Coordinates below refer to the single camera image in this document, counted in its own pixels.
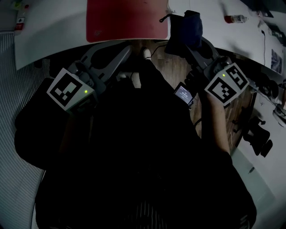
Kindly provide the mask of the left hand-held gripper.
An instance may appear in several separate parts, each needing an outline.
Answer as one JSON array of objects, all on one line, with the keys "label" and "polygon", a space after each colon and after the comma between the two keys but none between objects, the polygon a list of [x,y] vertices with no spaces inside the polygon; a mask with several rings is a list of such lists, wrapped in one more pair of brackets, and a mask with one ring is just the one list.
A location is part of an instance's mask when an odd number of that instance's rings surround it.
[{"label": "left hand-held gripper", "polygon": [[[130,45],[119,45],[119,42],[95,44],[81,61],[73,62],[68,69],[62,68],[46,93],[64,111],[93,110],[106,90],[105,83],[130,54]],[[103,76],[99,79],[91,71],[102,72]]]}]

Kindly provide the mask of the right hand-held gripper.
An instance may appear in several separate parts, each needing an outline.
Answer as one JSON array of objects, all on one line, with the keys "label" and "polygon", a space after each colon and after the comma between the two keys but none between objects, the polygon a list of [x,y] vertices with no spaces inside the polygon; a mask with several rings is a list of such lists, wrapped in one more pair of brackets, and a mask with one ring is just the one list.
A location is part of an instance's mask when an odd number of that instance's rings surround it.
[{"label": "right hand-held gripper", "polygon": [[186,85],[195,93],[205,91],[224,106],[249,85],[247,77],[228,56],[219,56],[210,41],[202,37],[201,54],[185,45],[185,59],[191,66]]}]

